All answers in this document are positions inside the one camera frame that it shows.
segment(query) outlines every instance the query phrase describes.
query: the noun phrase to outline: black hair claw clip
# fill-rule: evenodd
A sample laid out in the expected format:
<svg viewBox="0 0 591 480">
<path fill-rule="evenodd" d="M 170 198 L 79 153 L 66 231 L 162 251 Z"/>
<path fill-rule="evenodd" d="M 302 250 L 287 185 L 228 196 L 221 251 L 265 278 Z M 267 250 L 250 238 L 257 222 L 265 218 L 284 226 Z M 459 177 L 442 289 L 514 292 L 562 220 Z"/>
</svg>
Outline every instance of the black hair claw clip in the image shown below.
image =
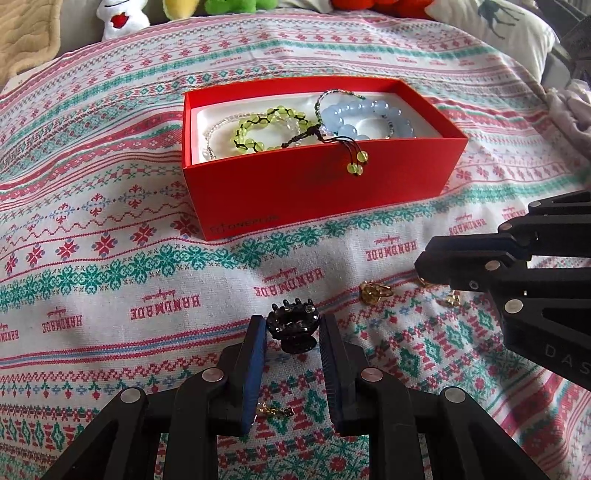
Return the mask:
<svg viewBox="0 0 591 480">
<path fill-rule="evenodd" d="M 267 317 L 267 330 L 281 342 L 285 353 L 305 353 L 316 346 L 312 335 L 318 329 L 320 313 L 312 299 L 305 303 L 300 299 L 295 299 L 295 303 L 283 300 L 283 306 L 274 303 L 272 308 Z"/>
</svg>

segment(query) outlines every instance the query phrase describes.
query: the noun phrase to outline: beige blanket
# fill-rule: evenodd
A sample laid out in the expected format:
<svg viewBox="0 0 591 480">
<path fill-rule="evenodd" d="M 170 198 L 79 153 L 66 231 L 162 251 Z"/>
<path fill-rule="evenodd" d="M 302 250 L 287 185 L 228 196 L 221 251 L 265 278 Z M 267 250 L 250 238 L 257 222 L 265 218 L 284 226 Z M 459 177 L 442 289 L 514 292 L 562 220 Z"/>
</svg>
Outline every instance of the beige blanket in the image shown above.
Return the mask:
<svg viewBox="0 0 591 480">
<path fill-rule="evenodd" d="M 56 56 L 62 0 L 0 0 L 0 89 Z"/>
</svg>

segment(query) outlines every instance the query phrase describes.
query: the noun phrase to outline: bedspread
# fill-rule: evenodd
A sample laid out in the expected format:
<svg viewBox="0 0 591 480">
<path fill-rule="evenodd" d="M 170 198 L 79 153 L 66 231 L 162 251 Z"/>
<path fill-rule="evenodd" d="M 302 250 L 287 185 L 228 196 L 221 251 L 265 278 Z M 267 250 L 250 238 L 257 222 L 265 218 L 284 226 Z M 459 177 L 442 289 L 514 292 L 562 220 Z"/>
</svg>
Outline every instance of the bedspread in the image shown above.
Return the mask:
<svg viewBox="0 0 591 480">
<path fill-rule="evenodd" d="M 435 104 L 470 139 L 444 191 L 203 241 L 180 168 L 182 93 L 310 74 L 399 77 Z M 177 387 L 283 297 L 312 297 L 407 385 L 464 388 L 551 478 L 591 478 L 591 394 L 504 349 L 484 295 L 448 308 L 413 271 L 433 235 L 496 231 L 588 179 L 529 74 L 434 22 L 285 10 L 66 54 L 0 97 L 0 478 L 39 478 L 121 388 Z M 366 279 L 395 295 L 363 305 Z M 220 478 L 366 478 L 368 439 L 334 433 L 318 349 L 268 352 L 261 398 L 295 416 L 220 437 Z"/>
</svg>

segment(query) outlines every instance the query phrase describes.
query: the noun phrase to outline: stuffed toy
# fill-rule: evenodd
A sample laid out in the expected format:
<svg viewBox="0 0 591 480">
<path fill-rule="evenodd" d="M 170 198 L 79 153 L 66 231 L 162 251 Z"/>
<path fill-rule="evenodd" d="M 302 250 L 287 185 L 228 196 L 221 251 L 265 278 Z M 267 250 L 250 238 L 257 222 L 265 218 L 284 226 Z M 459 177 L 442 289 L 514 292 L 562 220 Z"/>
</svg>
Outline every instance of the stuffed toy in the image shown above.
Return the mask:
<svg viewBox="0 0 591 480">
<path fill-rule="evenodd" d="M 169 20 L 183 20 L 195 13 L 200 0 L 163 0 L 164 14 Z"/>
<path fill-rule="evenodd" d="M 206 0 L 205 11 L 209 15 L 253 14 L 257 10 L 271 10 L 277 0 Z"/>
<path fill-rule="evenodd" d="M 105 22 L 103 41 L 135 33 L 150 26 L 142 12 L 148 0 L 101 0 L 96 16 Z"/>
<path fill-rule="evenodd" d="M 333 7 L 339 10 L 373 9 L 392 17 L 424 18 L 432 20 L 425 8 L 433 0 L 332 0 Z"/>
</svg>

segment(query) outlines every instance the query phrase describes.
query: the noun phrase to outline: yellow plush toy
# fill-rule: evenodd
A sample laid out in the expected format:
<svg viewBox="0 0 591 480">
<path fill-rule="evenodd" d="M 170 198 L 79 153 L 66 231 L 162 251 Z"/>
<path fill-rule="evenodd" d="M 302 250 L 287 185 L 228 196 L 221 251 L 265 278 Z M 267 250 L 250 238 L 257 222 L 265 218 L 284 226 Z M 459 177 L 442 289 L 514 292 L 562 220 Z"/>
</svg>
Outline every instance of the yellow plush toy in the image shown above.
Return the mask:
<svg viewBox="0 0 591 480">
<path fill-rule="evenodd" d="M 169 20 L 182 20 L 195 13 L 200 0 L 162 0 Z"/>
</svg>

